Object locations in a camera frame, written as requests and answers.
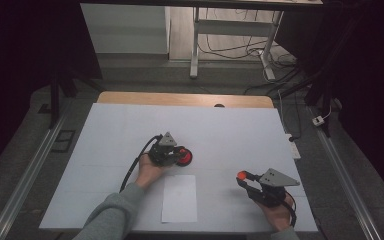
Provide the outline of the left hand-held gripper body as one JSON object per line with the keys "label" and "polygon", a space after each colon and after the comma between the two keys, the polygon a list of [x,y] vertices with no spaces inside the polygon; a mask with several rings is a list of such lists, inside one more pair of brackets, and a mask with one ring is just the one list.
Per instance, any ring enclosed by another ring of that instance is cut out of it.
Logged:
{"label": "left hand-held gripper body", "polygon": [[169,132],[157,137],[157,142],[152,145],[148,155],[152,163],[161,167],[171,166],[181,157],[177,142]]}

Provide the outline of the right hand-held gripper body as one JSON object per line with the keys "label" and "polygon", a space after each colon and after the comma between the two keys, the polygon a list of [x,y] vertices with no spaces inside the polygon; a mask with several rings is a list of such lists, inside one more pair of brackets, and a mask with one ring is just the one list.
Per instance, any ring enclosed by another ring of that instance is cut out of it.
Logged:
{"label": "right hand-held gripper body", "polygon": [[262,199],[260,203],[266,207],[279,206],[286,198],[287,186],[299,186],[300,182],[273,168],[257,177],[261,186]]}

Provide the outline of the round red ink pad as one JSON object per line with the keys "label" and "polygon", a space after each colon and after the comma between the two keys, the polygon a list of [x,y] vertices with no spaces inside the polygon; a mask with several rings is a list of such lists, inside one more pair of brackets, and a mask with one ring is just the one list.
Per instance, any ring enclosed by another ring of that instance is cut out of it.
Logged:
{"label": "round red ink pad", "polygon": [[185,167],[185,166],[188,166],[192,162],[193,155],[192,155],[192,152],[190,150],[187,149],[186,152],[179,153],[179,154],[180,154],[180,158],[184,158],[185,161],[184,161],[184,164],[182,164],[182,165],[179,164],[178,166]]}

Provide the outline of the white paper sheet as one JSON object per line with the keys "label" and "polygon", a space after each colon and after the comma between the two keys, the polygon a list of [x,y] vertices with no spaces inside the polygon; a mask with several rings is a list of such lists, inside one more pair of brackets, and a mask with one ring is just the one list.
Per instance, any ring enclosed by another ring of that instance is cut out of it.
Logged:
{"label": "white paper sheet", "polygon": [[194,175],[165,177],[161,221],[163,223],[197,221],[196,178]]}

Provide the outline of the person's right hand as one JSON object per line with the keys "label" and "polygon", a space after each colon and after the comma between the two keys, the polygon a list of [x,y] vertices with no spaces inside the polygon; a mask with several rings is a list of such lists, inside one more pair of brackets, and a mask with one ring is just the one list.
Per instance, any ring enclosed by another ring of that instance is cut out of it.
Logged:
{"label": "person's right hand", "polygon": [[276,232],[286,231],[292,228],[291,214],[287,207],[279,205],[269,208],[261,203],[257,203],[257,205],[262,210],[268,223]]}

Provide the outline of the person's left hand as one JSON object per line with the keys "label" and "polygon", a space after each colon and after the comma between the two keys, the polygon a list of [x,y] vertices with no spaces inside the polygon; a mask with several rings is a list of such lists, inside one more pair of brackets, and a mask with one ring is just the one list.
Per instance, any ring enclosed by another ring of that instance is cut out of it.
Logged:
{"label": "person's left hand", "polygon": [[143,154],[139,158],[139,173],[135,180],[135,184],[143,190],[150,187],[155,181],[157,181],[163,173],[166,171],[166,167],[156,166],[151,160],[148,154]]}

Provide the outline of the white power strip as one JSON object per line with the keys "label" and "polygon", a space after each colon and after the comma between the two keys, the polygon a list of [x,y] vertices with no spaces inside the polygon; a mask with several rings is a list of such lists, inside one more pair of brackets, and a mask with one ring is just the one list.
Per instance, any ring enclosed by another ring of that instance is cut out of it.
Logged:
{"label": "white power strip", "polygon": [[295,138],[291,135],[291,134],[286,134],[286,138],[290,144],[290,148],[291,148],[291,154],[292,154],[292,157],[295,159],[295,160],[298,160],[301,158],[301,155],[299,153],[299,150],[297,148],[297,145],[295,144]]}

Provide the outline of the black floor plate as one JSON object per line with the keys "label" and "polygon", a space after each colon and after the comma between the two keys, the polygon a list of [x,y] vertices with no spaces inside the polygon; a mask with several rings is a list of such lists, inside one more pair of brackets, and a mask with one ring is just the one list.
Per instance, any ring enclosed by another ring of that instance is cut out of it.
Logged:
{"label": "black floor plate", "polygon": [[51,151],[55,153],[67,153],[74,140],[75,130],[60,130]]}

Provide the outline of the black stand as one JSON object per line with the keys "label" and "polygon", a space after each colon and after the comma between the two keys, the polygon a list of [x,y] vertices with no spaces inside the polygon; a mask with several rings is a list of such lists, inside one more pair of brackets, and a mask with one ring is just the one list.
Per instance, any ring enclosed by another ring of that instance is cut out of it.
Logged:
{"label": "black stand", "polygon": [[320,116],[324,123],[319,125],[326,137],[330,138],[329,117],[331,114],[333,78],[326,69],[319,70],[312,80],[312,86],[305,96],[304,100],[308,106],[316,106],[321,102]]}
{"label": "black stand", "polygon": [[49,128],[52,129],[60,114],[60,96],[59,90],[62,90],[66,97],[75,97],[77,95],[77,88],[74,84],[75,71],[72,67],[58,67],[51,75],[50,89],[51,89],[51,122]]}

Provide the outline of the white cabinet panel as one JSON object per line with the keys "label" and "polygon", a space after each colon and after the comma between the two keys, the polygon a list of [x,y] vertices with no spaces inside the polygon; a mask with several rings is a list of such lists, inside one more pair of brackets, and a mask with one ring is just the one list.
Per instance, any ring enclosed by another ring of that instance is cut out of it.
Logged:
{"label": "white cabinet panel", "polygon": [[169,52],[169,7],[82,3],[81,9],[97,53]]}

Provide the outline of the aluminium rail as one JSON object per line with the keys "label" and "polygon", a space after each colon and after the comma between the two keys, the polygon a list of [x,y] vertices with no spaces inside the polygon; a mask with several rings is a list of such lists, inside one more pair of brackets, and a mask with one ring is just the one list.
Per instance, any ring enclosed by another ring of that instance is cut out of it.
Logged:
{"label": "aluminium rail", "polygon": [[360,197],[357,188],[348,173],[342,159],[333,144],[330,137],[320,128],[316,127],[316,132],[321,144],[331,162],[331,165],[335,171],[338,181],[347,196],[348,202],[354,210],[356,219],[358,220],[361,229],[367,240],[382,240],[381,234],[373,221],[373,218],[363,201]]}
{"label": "aluminium rail", "polygon": [[72,99],[64,100],[59,119],[54,126],[49,129],[33,157],[29,161],[26,170],[18,181],[14,191],[9,197],[6,205],[0,214],[0,240],[5,240],[11,227],[18,216],[51,148],[58,133],[67,119],[68,111],[72,106]]}

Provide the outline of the white desk frame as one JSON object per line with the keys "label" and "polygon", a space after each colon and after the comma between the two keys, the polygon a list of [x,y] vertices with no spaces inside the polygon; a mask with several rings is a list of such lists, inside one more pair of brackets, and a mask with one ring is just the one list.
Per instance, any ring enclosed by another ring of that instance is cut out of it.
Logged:
{"label": "white desk frame", "polygon": [[269,54],[275,36],[280,26],[283,12],[275,11],[273,20],[267,22],[246,22],[230,20],[200,19],[200,8],[194,7],[193,12],[193,47],[191,54],[190,78],[196,79],[198,75],[198,37],[200,34],[226,35],[226,36],[250,36],[265,37],[266,45],[259,52],[259,58],[264,68],[264,76],[268,80],[274,80],[275,75],[269,63]]}

